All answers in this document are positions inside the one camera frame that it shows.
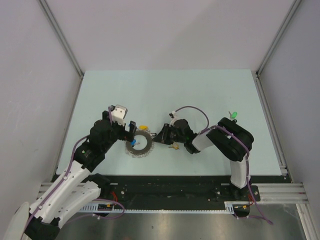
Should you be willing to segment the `metal key organizer ring disc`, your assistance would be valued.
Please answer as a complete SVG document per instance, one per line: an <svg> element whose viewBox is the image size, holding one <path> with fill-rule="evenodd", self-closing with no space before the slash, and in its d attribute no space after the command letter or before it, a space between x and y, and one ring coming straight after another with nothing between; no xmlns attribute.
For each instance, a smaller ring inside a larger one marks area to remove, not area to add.
<svg viewBox="0 0 320 240"><path fill-rule="evenodd" d="M139 142L139 145L131 146L131 142L125 143L125 152L132 158L144 158L149 155L154 149L154 142L151 134L148 131L137 130L134 140Z"/></svg>

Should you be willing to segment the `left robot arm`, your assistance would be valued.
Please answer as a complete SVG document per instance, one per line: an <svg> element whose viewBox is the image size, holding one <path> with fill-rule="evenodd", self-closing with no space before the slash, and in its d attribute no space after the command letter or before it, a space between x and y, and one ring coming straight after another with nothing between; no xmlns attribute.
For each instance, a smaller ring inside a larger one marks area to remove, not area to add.
<svg viewBox="0 0 320 240"><path fill-rule="evenodd" d="M127 109L110 106L72 149L70 162L46 192L29 207L24 234L32 240L54 240L60 229L81 208L93 200L110 196L109 180L93 170L105 159L118 140L132 142L135 122L126 130Z"/></svg>

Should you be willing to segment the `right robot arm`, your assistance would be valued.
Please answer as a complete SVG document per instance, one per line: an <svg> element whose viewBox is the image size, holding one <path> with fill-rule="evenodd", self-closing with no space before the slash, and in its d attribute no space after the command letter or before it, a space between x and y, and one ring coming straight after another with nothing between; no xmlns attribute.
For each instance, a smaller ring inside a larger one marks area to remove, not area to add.
<svg viewBox="0 0 320 240"><path fill-rule="evenodd" d="M215 146L230 161L231 198L242 201L252 193L249 156L254 137L236 120L224 117L216 125L196 133L186 119L177 119L165 123L152 140L164 145L181 143L190 154L198 154Z"/></svg>

